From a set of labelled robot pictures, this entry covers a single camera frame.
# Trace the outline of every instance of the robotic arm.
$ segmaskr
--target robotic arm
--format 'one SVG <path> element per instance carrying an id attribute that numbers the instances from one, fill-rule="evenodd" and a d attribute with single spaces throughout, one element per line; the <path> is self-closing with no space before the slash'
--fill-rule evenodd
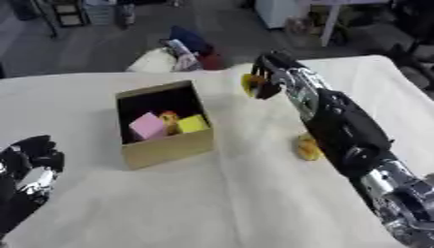
<path id="1" fill-rule="evenodd" d="M 0 247 L 7 233 L 48 201 L 64 160 L 49 136 L 21 140 L 0 153 Z M 36 168 L 43 169 L 39 179 L 19 186 Z"/>
<path id="2" fill-rule="evenodd" d="M 283 90 L 327 159 L 387 231 L 406 246 L 434 247 L 433 186 L 395 157 L 392 140 L 348 96 L 276 51 L 257 59 L 244 88 L 264 100 Z"/>

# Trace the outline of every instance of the white tablecloth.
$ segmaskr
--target white tablecloth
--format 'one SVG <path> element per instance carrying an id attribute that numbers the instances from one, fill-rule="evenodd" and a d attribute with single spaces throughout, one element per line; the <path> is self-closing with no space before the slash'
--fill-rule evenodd
<path id="1" fill-rule="evenodd" d="M 391 62 L 305 64 L 372 114 L 415 173 L 434 171 L 434 105 Z M 0 81 L 0 145 L 50 134 L 67 155 L 51 201 L 8 236 L 12 247 L 400 247 L 327 161 L 296 158 L 297 112 L 283 94 L 247 98 L 239 78 L 250 67 Z M 187 78 L 213 122 L 215 151 L 127 170 L 114 93 Z"/>

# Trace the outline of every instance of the pink sponge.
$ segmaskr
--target pink sponge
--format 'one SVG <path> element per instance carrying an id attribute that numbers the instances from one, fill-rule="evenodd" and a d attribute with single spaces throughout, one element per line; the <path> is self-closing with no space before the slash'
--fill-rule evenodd
<path id="1" fill-rule="evenodd" d="M 140 140 L 161 138 L 167 135 L 164 121 L 151 112 L 130 123 L 130 129 Z"/>

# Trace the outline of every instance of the open box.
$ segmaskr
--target open box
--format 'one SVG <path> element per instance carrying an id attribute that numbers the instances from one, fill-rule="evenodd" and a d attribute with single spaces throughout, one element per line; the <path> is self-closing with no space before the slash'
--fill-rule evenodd
<path id="1" fill-rule="evenodd" d="M 122 154 L 132 170 L 181 159 L 213 148 L 212 125 L 191 81 L 179 81 L 116 94 Z M 129 124 L 147 112 L 180 118 L 201 114 L 208 128 L 194 133 L 137 141 Z"/>

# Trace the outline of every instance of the small yellow object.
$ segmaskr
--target small yellow object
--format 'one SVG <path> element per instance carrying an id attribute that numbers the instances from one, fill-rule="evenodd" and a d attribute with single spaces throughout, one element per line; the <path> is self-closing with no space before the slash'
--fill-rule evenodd
<path id="1" fill-rule="evenodd" d="M 308 133 L 297 138 L 296 151 L 300 158 L 307 161 L 319 160 L 323 155 L 317 142 Z"/>
<path id="2" fill-rule="evenodd" d="M 208 125 L 200 114 L 196 114 L 179 120 L 178 129 L 181 133 L 194 133 L 208 129 Z"/>
<path id="3" fill-rule="evenodd" d="M 255 97 L 255 89 L 258 88 L 261 83 L 265 83 L 265 78 L 261 76 L 245 74 L 241 78 L 242 88 L 249 97 Z"/>

